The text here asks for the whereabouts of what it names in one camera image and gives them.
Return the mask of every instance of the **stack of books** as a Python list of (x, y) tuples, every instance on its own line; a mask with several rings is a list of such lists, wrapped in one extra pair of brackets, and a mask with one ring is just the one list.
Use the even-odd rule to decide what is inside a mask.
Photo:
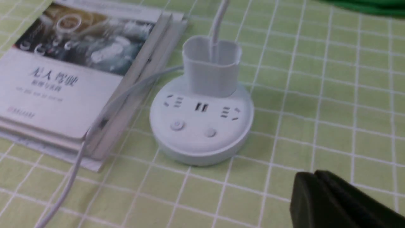
[[(91, 124), (164, 69), (182, 13), (103, 0), (55, 0), (0, 58), (0, 137), (74, 162)], [(104, 112), (81, 166), (100, 171), (150, 86)]]

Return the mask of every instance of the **white cable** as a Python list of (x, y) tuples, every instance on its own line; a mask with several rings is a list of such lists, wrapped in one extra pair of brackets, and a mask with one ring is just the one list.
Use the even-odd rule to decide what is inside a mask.
[(108, 103), (105, 106), (103, 111), (98, 115), (98, 117), (94, 121), (93, 125), (90, 127), (89, 131), (85, 135), (85, 140), (82, 143), (82, 145), (80, 147), (80, 150), (79, 150), (79, 152), (77, 154), (72, 174), (71, 174), (71, 176), (69, 178), (68, 184), (66, 185), (65, 189), (62, 192), (62, 195), (59, 197), (57, 202), (53, 205), (52, 209), (49, 211), (49, 213), (46, 215), (46, 217), (43, 220), (41, 220), (41, 222), (35, 228), (45, 228), (46, 225), (49, 223), (49, 221), (51, 221), (53, 216), (59, 210), (60, 206), (62, 205), (62, 203), (64, 202), (66, 197), (68, 196), (69, 191), (72, 188), (73, 183), (74, 183), (74, 181), (76, 179), (77, 172), (79, 171), (80, 163), (81, 163), (81, 161), (83, 159), (83, 156), (85, 154), (84, 153), (85, 148), (88, 145), (88, 140), (87, 139), (91, 138), (93, 136), (93, 134), (97, 131), (98, 126), (103, 121), (105, 114), (110, 112), (112, 109), (119, 108), (119, 105), (122, 104), (122, 102), (128, 97), (128, 95), (132, 94), (133, 92), (142, 92), (144, 88), (152, 85), (152, 83), (156, 79), (158, 79), (160, 76), (162, 76), (164, 74), (167, 74), (167, 73), (170, 73), (170, 72), (173, 72), (173, 71), (181, 70), (181, 69), (183, 69), (183, 66), (175, 66), (175, 67), (167, 68), (167, 69), (165, 69), (165, 70), (163, 70), (161, 72), (158, 72), (156, 74), (153, 74), (152, 76), (149, 76), (147, 79), (142, 80), (141, 82), (134, 84), (133, 86), (131, 86), (129, 89), (127, 89), (125, 92), (120, 94), (117, 98), (115, 98), (113, 101), (111, 101), (110, 103)]
[(210, 40), (209, 48), (209, 60), (212, 63), (218, 63), (219, 60), (219, 51), (218, 51), (218, 39), (220, 33), (220, 26), (224, 18), (226, 9), (228, 8), (229, 0), (222, 0), (221, 5), (215, 15), (213, 24), (212, 24), (212, 37)]

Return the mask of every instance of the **usb port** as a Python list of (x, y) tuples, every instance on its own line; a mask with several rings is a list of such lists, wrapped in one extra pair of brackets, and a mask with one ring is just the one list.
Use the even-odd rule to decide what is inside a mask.
[(197, 106), (196, 106), (196, 111), (199, 111), (200, 110), (200, 106), (202, 105), (202, 103), (201, 102), (198, 102), (197, 103)]
[(205, 112), (208, 108), (208, 104), (204, 104), (204, 106), (202, 107), (202, 112)]

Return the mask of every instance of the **table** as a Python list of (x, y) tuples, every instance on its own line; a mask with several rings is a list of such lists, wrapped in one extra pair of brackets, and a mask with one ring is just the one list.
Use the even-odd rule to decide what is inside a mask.
[[(219, 3), (126, 1), (190, 16), (168, 65), (181, 64), (188, 37), (209, 34)], [(49, 3), (0, 1), (1, 54)], [(405, 23), (314, 0), (232, 0), (224, 20), (256, 108), (242, 151), (205, 168), (159, 152), (148, 114), (161, 80), (104, 170), (79, 172), (48, 227), (288, 228), (294, 175), (317, 169), (405, 214)], [(1, 227), (33, 227), (71, 165), (6, 140), (0, 153)]]

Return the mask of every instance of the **plug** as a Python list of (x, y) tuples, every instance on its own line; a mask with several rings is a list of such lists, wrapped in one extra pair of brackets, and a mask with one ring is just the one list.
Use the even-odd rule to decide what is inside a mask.
[(210, 37), (193, 36), (183, 45), (184, 77), (190, 93), (228, 97), (238, 85), (242, 48), (233, 41), (220, 40), (218, 60), (210, 61)]

